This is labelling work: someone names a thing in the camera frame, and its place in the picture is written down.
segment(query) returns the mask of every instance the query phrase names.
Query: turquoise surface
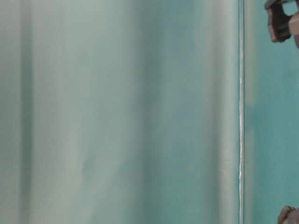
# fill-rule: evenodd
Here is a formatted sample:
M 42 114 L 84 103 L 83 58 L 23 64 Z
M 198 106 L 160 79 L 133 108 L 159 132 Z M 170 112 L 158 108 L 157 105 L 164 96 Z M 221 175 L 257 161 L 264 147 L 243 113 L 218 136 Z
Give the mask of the turquoise surface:
M 2 1 L 0 223 L 237 223 L 238 32 L 237 0 Z
M 263 1 L 245 1 L 245 224 L 299 206 L 299 50 L 272 43 L 267 20 Z

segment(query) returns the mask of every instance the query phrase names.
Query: teal wall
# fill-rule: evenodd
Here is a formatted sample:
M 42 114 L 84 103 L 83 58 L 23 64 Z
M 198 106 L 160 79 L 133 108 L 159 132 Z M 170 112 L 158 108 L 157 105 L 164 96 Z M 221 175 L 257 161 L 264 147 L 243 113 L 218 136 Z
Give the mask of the teal wall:
M 238 222 L 238 1 L 0 4 L 0 223 Z
M 299 51 L 272 43 L 267 20 L 263 1 L 245 1 L 245 224 L 299 206 Z

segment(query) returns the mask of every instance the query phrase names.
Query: dark brown object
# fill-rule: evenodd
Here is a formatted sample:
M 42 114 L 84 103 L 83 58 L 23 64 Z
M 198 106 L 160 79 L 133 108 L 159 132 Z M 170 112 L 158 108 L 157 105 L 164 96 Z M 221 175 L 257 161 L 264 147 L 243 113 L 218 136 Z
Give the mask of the dark brown object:
M 285 220 L 288 219 L 289 215 L 295 211 L 296 209 L 294 207 L 286 205 L 283 207 L 283 209 L 280 211 L 280 214 L 278 216 L 277 224 L 283 224 Z
M 268 14 L 268 29 L 273 42 L 284 42 L 292 35 L 299 48 L 299 12 L 288 16 L 284 13 L 283 4 L 296 1 L 299 8 L 299 0 L 268 0 L 265 9 Z

